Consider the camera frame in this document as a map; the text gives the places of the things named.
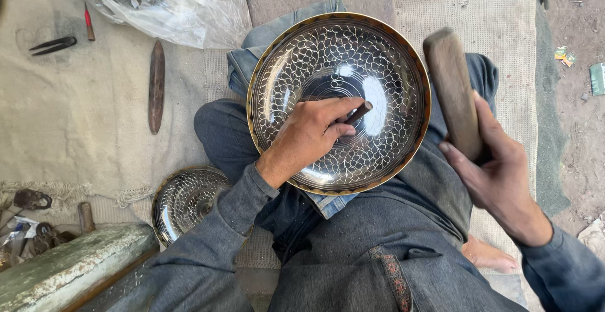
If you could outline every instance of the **gray pants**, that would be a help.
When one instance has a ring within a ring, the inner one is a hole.
[[[487,57],[475,53],[467,53],[466,62],[473,89],[488,101],[495,113],[497,68]],[[458,175],[437,148],[447,134],[447,128],[435,90],[432,90],[431,121],[419,151],[395,177],[360,195],[371,196],[376,191],[384,191],[425,208],[451,235],[452,243],[460,246],[468,237],[473,204]],[[193,126],[210,161],[233,184],[244,168],[259,157],[248,129],[246,108],[238,101],[220,99],[207,103],[198,110]],[[286,183],[280,192],[258,214],[255,224],[274,234],[274,250],[285,263],[296,252],[298,241],[323,218],[299,189]]]

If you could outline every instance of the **fingernail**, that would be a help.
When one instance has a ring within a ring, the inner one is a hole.
[[[441,150],[442,153],[447,153],[450,151],[450,143],[447,142],[441,142],[438,145],[439,150]]]

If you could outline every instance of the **clear plastic bag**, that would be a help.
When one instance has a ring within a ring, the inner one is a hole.
[[[87,0],[108,19],[200,49],[234,49],[252,29],[246,0]]]

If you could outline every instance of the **small packet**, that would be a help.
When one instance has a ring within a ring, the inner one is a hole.
[[[592,95],[605,95],[605,62],[591,66]]]
[[[567,51],[567,46],[557,47],[555,50],[555,59],[565,59],[565,52]]]
[[[567,65],[567,67],[571,67],[575,62],[575,55],[571,52],[565,53],[565,59],[561,60],[561,62]]]

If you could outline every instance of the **metal shaving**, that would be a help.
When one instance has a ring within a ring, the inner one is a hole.
[[[462,8],[466,7],[468,5],[468,1],[470,1],[470,0],[462,0],[462,1],[460,1],[461,7]]]

